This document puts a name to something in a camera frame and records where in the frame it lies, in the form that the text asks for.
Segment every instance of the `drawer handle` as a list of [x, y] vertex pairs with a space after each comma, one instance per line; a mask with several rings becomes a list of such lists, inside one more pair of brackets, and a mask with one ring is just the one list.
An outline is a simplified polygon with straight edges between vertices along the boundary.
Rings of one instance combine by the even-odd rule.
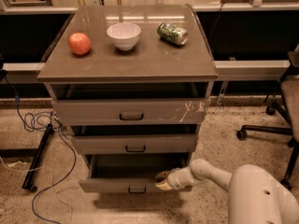
[[128, 188], [128, 192], [130, 194], [144, 194], [147, 192], [147, 188], [144, 188], [144, 190], [142, 190], [142, 191], [131, 191], [131, 188]]
[[134, 117], [126, 117], [123, 114], [120, 114], [120, 120], [123, 121], [132, 121], [132, 120], [142, 120], [143, 119], [143, 114], [141, 113], [139, 116], [134, 116]]
[[145, 152], [146, 150], [146, 147], [143, 146], [143, 148], [129, 148], [128, 146], [125, 147], [125, 150], [128, 152], [128, 153], [143, 153]]

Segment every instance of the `office chair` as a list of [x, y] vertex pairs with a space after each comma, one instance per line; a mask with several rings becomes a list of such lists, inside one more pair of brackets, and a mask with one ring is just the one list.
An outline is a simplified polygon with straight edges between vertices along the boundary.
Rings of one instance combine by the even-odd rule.
[[290, 125], [290, 128], [243, 125], [241, 130], [236, 133], [236, 136], [239, 140], [245, 140], [248, 136], [247, 131], [291, 135], [292, 139], [288, 142], [288, 146], [293, 147], [292, 154], [286, 174], [281, 180], [281, 184], [288, 190], [291, 190], [292, 185], [290, 179], [299, 154], [299, 53], [290, 51], [288, 52], [288, 57], [290, 66], [279, 80], [281, 97], [285, 109], [277, 102], [274, 102], [266, 108], [266, 114], [274, 115], [277, 110]]

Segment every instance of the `gray cabinet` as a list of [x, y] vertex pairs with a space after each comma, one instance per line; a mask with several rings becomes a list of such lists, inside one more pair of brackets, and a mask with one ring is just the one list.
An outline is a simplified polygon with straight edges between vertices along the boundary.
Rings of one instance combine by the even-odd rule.
[[[105, 35], [120, 17], [142, 29], [129, 52]], [[165, 19], [188, 29], [188, 44], [159, 38], [156, 28]], [[75, 31], [92, 41], [86, 56], [67, 47]], [[188, 165], [216, 78], [199, 24], [185, 6], [81, 7], [38, 76], [89, 167], [79, 180], [83, 190], [128, 193], [158, 192], [157, 174]]]

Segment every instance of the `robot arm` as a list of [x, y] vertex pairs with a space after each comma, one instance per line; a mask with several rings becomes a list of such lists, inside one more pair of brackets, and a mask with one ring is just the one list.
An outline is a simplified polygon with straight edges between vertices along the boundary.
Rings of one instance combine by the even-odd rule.
[[228, 192], [229, 224], [294, 224], [299, 205], [294, 196], [264, 169], [243, 165], [233, 174], [205, 160], [191, 161], [189, 167], [162, 172], [156, 176], [160, 189], [216, 183]]

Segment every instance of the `soda can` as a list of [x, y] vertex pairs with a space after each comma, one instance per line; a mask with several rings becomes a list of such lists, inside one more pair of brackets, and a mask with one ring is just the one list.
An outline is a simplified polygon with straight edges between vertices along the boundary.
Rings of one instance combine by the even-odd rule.
[[162, 22], [158, 27], [157, 33], [160, 37], [179, 46], [187, 42], [187, 30], [171, 22]]

